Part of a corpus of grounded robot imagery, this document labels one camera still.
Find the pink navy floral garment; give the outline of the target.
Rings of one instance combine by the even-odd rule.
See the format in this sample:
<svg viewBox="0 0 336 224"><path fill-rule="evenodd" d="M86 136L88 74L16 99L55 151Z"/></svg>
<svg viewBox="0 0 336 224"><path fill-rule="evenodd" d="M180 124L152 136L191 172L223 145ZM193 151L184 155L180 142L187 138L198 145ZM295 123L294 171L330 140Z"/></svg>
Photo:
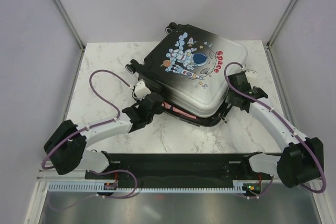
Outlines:
<svg viewBox="0 0 336 224"><path fill-rule="evenodd" d="M176 116L182 119L191 119L191 120L197 119L197 116L185 112L182 109L179 109L178 107L175 107L167 102L163 102L162 106L164 108L164 112L168 113L169 115Z"/></svg>

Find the white suitcase with dark lining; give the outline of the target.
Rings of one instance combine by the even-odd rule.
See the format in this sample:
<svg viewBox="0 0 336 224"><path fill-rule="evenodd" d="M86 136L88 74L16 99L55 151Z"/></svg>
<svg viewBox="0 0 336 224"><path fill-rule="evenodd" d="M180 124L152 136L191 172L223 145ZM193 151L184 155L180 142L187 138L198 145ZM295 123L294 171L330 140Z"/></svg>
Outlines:
<svg viewBox="0 0 336 224"><path fill-rule="evenodd" d="M232 40L192 25L171 22L166 37L144 58L125 66L167 102L197 116L176 118L196 126L217 125L230 111L224 69L230 62L245 65L247 49Z"/></svg>

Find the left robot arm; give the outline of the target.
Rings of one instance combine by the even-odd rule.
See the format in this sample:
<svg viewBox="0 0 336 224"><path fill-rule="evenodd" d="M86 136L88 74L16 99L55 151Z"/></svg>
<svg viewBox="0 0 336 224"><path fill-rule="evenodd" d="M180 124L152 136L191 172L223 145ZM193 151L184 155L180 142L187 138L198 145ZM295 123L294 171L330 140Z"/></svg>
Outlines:
<svg viewBox="0 0 336 224"><path fill-rule="evenodd" d="M150 124L156 114L164 110L164 99L157 93L119 112L117 118L107 118L87 124L63 121L44 145L47 156L43 169L54 168L59 175L73 170L91 170L102 173L110 165L107 154L87 148L110 137L128 134Z"/></svg>

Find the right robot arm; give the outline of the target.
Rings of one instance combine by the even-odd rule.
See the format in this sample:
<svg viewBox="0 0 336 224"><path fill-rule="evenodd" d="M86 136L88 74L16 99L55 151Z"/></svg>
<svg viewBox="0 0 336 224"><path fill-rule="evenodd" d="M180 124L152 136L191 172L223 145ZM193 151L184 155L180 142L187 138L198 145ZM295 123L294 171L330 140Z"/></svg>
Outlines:
<svg viewBox="0 0 336 224"><path fill-rule="evenodd" d="M323 143L309 138L275 109L263 89L252 87L245 72L225 76L229 85L227 102L254 117L272 136L281 150L280 156L265 153L251 154L247 158L253 172L275 176L288 188L320 178L322 193L326 189Z"/></svg>

